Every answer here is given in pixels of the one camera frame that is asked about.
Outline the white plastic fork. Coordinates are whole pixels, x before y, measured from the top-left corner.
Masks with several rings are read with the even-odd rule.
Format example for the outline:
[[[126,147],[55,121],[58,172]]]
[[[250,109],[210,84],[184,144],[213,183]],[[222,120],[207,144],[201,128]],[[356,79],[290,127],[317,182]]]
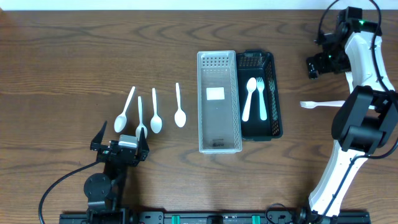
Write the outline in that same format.
[[[259,77],[257,80],[257,90],[259,92],[259,112],[260,112],[260,119],[265,121],[267,119],[267,112],[266,112],[266,105],[264,100],[264,89],[265,84],[264,80]]]
[[[300,106],[302,108],[307,108],[307,109],[313,109],[316,108],[317,106],[328,106],[328,107],[341,107],[345,101],[322,101],[322,102],[316,102],[316,101],[301,101]]]
[[[349,86],[349,92],[352,93],[352,91],[354,90],[352,72],[346,72],[345,75]]]

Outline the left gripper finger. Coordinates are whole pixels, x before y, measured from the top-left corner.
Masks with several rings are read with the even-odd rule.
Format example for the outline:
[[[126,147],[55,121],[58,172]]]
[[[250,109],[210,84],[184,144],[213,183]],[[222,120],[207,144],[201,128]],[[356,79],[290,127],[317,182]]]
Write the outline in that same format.
[[[137,153],[140,161],[145,161],[149,153],[149,147],[146,141],[144,128],[141,128]]]
[[[105,149],[107,149],[106,145],[102,145],[102,140],[103,140],[103,137],[104,137],[104,133],[105,133],[105,130],[106,130],[107,123],[108,123],[107,121],[104,122],[104,124],[102,125],[100,131],[92,139],[92,141],[90,143],[90,149],[92,151],[103,152]]]

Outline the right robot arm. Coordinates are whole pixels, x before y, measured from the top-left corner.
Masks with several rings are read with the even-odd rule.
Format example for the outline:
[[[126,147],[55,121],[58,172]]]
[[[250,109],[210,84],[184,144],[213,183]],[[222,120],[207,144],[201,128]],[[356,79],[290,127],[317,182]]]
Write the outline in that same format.
[[[326,169],[309,195],[309,207],[294,223],[364,223],[364,215],[341,214],[342,200],[367,160],[383,159],[397,149],[395,144],[375,155],[397,125],[397,92],[387,77],[381,36],[381,23],[364,20],[357,7],[339,12],[333,33],[318,31],[316,43],[323,50],[307,58],[309,78],[344,72],[350,94],[333,119],[334,143]]]

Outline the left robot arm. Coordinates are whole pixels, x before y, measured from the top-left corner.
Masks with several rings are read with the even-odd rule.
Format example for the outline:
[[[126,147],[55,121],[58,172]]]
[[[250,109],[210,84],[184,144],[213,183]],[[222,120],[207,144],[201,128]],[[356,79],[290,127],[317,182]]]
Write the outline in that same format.
[[[129,209],[121,206],[126,184],[127,168],[146,160],[149,147],[144,128],[131,140],[120,138],[102,144],[106,123],[93,138],[90,149],[96,151],[96,162],[104,163],[104,171],[87,178],[84,193],[88,198],[87,218],[84,223],[132,223]]]

